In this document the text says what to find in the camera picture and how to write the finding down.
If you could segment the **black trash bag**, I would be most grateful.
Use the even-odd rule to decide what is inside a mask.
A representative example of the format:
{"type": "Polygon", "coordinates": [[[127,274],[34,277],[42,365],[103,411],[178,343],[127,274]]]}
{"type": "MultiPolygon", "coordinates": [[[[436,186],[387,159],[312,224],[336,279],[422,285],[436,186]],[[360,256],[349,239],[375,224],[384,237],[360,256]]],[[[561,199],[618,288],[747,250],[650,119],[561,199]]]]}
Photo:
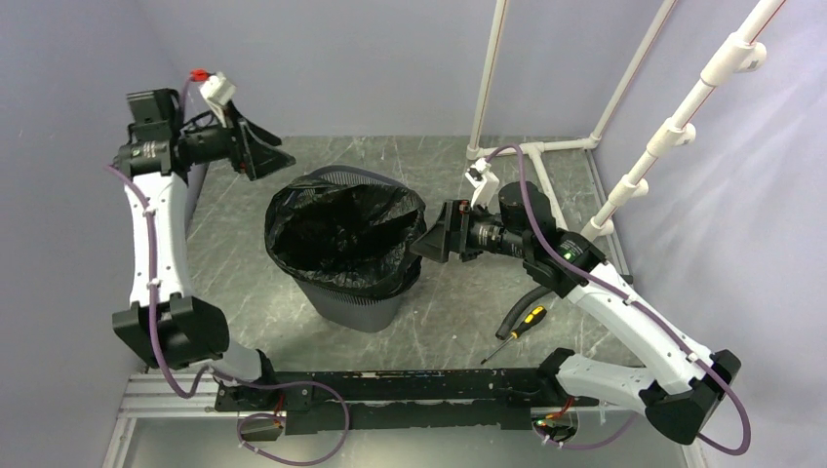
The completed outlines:
{"type": "Polygon", "coordinates": [[[404,186],[302,176],[271,198],[264,245],[296,280],[387,299],[418,279],[421,258],[411,246],[426,230],[425,209],[421,197],[404,186]]]}

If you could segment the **grey mesh trash bin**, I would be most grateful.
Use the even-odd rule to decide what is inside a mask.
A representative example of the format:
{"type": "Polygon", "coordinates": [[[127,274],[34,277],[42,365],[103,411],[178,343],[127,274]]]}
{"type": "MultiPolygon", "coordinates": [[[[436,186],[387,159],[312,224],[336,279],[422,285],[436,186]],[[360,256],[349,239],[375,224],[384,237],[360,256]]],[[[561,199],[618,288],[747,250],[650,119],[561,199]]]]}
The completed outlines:
{"type": "MultiPolygon", "coordinates": [[[[335,184],[384,184],[406,188],[403,182],[371,171],[332,165],[313,171],[310,176],[335,184]]],[[[380,332],[395,319],[406,290],[377,300],[335,292],[294,279],[305,297],[324,319],[357,332],[380,332]]]]}

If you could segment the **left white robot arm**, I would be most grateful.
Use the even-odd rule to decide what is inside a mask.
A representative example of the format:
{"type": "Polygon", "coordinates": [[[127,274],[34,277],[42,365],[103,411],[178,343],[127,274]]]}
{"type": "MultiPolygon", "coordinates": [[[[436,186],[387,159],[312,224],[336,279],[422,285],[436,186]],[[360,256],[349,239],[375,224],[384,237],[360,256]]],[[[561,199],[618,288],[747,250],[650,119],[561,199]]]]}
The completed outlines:
{"type": "Polygon", "coordinates": [[[181,94],[156,89],[128,96],[133,123],[109,170],[125,187],[133,223],[135,270],[126,310],[112,316],[115,334],[150,368],[203,364],[258,410],[280,396],[258,350],[233,340],[223,312],[198,298],[186,250],[188,173],[195,165],[227,160],[250,180],[295,164],[282,140],[253,124],[236,107],[233,85],[203,83],[200,93],[216,123],[195,129],[184,120],[181,94]]]}

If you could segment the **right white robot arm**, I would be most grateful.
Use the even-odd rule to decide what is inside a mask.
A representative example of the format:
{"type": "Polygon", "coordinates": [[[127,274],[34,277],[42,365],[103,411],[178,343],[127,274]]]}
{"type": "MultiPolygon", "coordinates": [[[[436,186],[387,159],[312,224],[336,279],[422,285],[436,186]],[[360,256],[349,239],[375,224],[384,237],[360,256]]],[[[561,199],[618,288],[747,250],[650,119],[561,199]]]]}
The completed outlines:
{"type": "Polygon", "coordinates": [[[493,214],[468,200],[445,202],[412,252],[441,263],[451,253],[463,261],[483,253],[518,258],[536,283],[603,324],[641,362],[624,367],[557,348],[537,369],[537,391],[546,403],[601,400],[643,415],[675,443],[699,439],[740,371],[740,360],[728,350],[711,351],[669,324],[602,251],[557,224],[548,198],[533,183],[507,184],[498,206],[493,214]]]}

